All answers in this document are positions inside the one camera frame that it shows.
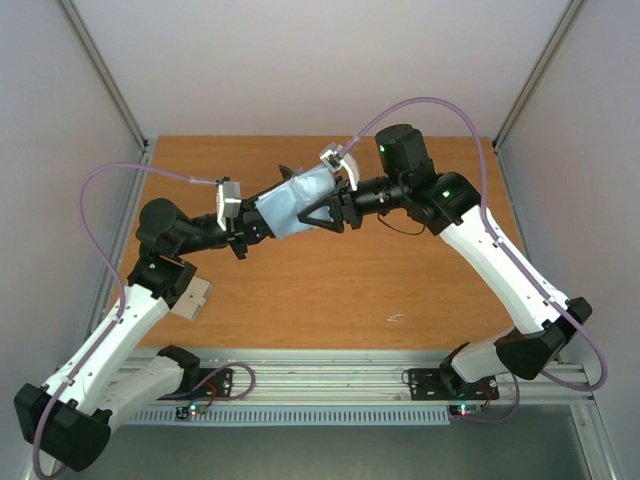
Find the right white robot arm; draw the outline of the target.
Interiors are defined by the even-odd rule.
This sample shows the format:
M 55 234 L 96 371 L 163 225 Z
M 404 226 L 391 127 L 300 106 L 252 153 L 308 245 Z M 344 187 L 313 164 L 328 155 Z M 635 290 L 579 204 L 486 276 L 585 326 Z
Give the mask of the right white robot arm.
M 592 314 L 582 297 L 568 298 L 547 282 L 504 234 L 481 194 L 461 174 L 439 173 L 422 133 L 409 124 L 381 130 L 375 142 L 384 176 L 361 181 L 353 158 L 332 143 L 320 159 L 330 172 L 345 170 L 334 189 L 303 209 L 301 223 L 341 233 L 364 216 L 402 208 L 408 217 L 460 254 L 498 297 L 513 326 L 464 343 L 440 364 L 441 387 L 451 397 L 503 373 L 533 380 L 567 346 Z

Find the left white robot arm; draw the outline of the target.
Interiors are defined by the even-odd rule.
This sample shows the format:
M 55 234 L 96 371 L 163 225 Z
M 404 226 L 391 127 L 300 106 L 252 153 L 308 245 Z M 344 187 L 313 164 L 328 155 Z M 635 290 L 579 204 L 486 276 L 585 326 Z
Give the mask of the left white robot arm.
M 118 299 L 87 340 L 42 385 L 25 384 L 14 397 L 24 439 L 32 446 L 38 479 L 80 472 L 104 451 L 111 435 L 156 400 L 226 397 L 188 350 L 169 345 L 121 381 L 115 374 L 139 341 L 186 295 L 196 268 L 184 255 L 230 247 L 237 258 L 272 232 L 253 200 L 220 201 L 217 211 L 188 217 L 166 198 L 148 202 L 139 215 L 138 260 L 120 285 Z

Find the black leather card holder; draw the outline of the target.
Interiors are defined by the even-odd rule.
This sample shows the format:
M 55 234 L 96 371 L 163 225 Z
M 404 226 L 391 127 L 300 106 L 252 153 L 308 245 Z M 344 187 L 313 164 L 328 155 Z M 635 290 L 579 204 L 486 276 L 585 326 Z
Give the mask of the black leather card holder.
M 284 239 L 315 229 L 315 226 L 301 223 L 298 214 L 330 194 L 334 187 L 333 174 L 326 167 L 317 165 L 260 195 L 256 208 L 273 235 Z

